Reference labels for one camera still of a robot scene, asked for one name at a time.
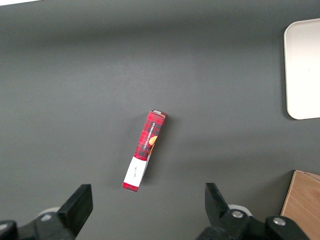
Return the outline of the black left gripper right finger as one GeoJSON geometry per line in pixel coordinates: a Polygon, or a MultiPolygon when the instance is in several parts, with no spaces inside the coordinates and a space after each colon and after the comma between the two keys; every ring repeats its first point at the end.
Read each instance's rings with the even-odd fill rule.
{"type": "Polygon", "coordinates": [[[215,183],[205,184],[205,211],[210,227],[198,240],[242,240],[248,230],[249,216],[240,209],[230,209],[215,183]]]}

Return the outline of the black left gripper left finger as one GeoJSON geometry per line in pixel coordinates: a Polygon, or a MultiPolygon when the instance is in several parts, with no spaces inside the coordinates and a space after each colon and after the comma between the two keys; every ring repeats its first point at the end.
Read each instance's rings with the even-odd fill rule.
{"type": "Polygon", "coordinates": [[[35,239],[75,240],[92,211],[92,186],[82,184],[62,206],[38,215],[34,221],[35,239]]]}

